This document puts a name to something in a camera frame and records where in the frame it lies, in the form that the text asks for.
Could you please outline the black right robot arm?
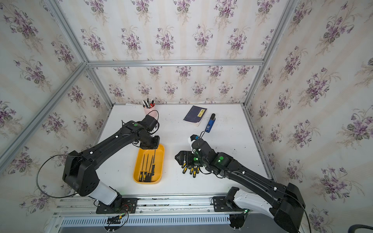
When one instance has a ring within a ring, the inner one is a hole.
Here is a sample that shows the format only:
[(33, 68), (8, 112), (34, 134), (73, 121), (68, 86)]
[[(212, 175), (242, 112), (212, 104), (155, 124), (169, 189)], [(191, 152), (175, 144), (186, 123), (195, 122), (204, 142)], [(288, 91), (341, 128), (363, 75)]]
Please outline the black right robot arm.
[(241, 228), (249, 211), (254, 211), (272, 218), (288, 233), (299, 231), (306, 205), (297, 186), (283, 185), (255, 173), (232, 156), (215, 152), (196, 135), (191, 136), (189, 143), (190, 151), (182, 150), (175, 156), (182, 168), (204, 167), (208, 173), (232, 180), (254, 193), (231, 187), (224, 197), (222, 206), (232, 212), (229, 216), (231, 228)]

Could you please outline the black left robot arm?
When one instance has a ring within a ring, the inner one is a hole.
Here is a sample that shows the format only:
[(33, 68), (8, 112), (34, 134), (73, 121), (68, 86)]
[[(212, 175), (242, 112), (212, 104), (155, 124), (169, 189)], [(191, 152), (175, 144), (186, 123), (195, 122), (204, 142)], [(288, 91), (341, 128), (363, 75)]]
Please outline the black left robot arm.
[(82, 152), (67, 155), (62, 179), (78, 195), (89, 196), (113, 209), (121, 207), (122, 195), (98, 177), (96, 170), (122, 148), (135, 142), (143, 150), (157, 149), (160, 137), (155, 136), (159, 122), (151, 115), (141, 121), (128, 121), (113, 135)]

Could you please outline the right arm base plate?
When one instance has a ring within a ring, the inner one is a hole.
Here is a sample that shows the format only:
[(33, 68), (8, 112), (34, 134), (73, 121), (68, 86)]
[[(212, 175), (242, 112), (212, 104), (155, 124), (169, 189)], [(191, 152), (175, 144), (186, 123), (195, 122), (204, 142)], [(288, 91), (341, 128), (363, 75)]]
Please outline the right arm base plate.
[(240, 189), (231, 187), (225, 196), (214, 196), (211, 199), (214, 212), (240, 212), (244, 213), (245, 209), (240, 208), (235, 202), (235, 195)]

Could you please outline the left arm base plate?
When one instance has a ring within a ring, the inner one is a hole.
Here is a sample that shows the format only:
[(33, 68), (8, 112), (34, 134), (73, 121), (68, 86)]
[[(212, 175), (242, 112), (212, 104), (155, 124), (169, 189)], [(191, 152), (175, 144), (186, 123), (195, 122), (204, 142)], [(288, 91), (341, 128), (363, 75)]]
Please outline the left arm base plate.
[(96, 214), (123, 214), (128, 212), (134, 214), (137, 208), (137, 198), (115, 199), (111, 205), (98, 202)]

